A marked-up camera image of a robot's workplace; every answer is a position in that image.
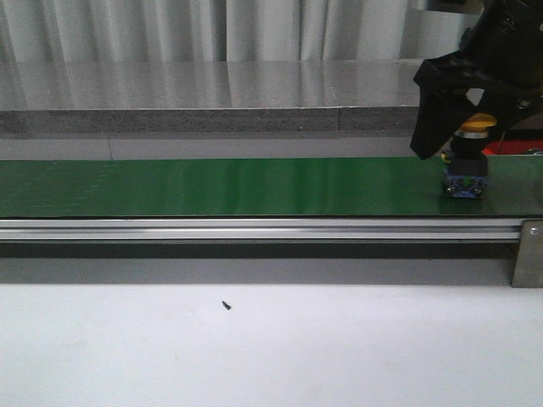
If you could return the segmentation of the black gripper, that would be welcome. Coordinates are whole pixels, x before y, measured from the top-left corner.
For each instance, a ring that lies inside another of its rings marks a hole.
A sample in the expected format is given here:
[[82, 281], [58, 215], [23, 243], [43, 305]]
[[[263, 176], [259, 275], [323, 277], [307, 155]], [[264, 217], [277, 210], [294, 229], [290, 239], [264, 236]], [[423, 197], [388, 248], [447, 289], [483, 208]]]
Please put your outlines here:
[[[495, 140], [542, 111], [542, 2], [485, 1], [459, 48], [425, 59], [417, 71], [420, 87], [411, 150], [428, 159], [476, 111], [495, 124], [475, 140]], [[467, 98], [478, 88], [475, 105]]]

